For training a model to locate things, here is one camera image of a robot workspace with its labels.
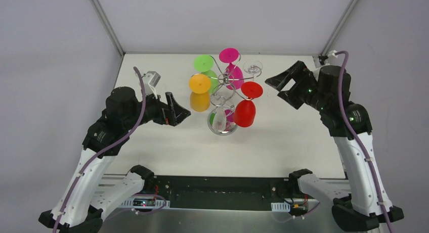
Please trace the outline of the chrome wine glass rack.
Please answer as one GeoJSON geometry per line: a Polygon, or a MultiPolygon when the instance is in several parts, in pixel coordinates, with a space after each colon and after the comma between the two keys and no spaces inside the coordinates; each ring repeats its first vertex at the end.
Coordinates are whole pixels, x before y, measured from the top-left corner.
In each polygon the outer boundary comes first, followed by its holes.
{"type": "Polygon", "coordinates": [[[216,85],[209,90],[209,101],[214,108],[207,117],[207,126],[216,135],[227,136],[237,130],[238,125],[233,120],[236,109],[234,99],[252,100],[244,96],[239,84],[254,81],[263,72],[260,61],[247,61],[242,68],[239,67],[240,61],[241,55],[238,54],[237,60],[222,69],[212,55],[200,55],[194,60],[194,68],[201,73],[210,71],[213,66],[219,70],[218,73],[208,75],[216,85]]]}

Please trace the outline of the red wine glass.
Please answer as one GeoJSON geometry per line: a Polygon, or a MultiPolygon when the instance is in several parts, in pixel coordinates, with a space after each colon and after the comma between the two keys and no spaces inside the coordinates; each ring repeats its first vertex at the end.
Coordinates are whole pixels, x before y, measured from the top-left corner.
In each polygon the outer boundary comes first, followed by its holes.
{"type": "Polygon", "coordinates": [[[247,81],[241,86],[241,92],[244,94],[245,99],[236,106],[233,121],[240,127],[250,127],[256,116],[256,107],[253,100],[262,96],[263,88],[254,81],[247,81]]]}

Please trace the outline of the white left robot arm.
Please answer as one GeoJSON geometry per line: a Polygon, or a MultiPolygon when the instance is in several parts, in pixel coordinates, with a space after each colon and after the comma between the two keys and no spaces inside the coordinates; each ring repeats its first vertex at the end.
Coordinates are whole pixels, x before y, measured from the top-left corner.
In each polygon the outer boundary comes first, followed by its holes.
{"type": "Polygon", "coordinates": [[[60,202],[39,216],[39,222],[53,232],[98,232],[108,216],[134,194],[148,195],[154,190],[154,173],[133,166],[125,178],[100,195],[96,189],[121,147],[138,126],[154,122],[177,126],[190,116],[171,92],[145,95],[138,101],[127,86],[115,88],[106,99],[101,117],[88,128],[74,176],[60,202]]]}

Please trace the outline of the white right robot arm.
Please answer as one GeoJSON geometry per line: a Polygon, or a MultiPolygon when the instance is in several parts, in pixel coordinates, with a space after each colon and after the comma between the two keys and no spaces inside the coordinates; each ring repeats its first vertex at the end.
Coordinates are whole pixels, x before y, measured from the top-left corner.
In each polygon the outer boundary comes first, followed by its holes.
{"type": "Polygon", "coordinates": [[[350,101],[351,76],[344,66],[324,65],[311,71],[297,61],[265,83],[293,108],[308,105],[320,114],[343,160],[350,191],[344,192],[319,179],[308,169],[289,174],[287,191],[303,194],[330,209],[338,227],[346,232],[369,231],[382,223],[391,226],[404,212],[389,199],[373,151],[372,125],[367,110],[350,101]]]}

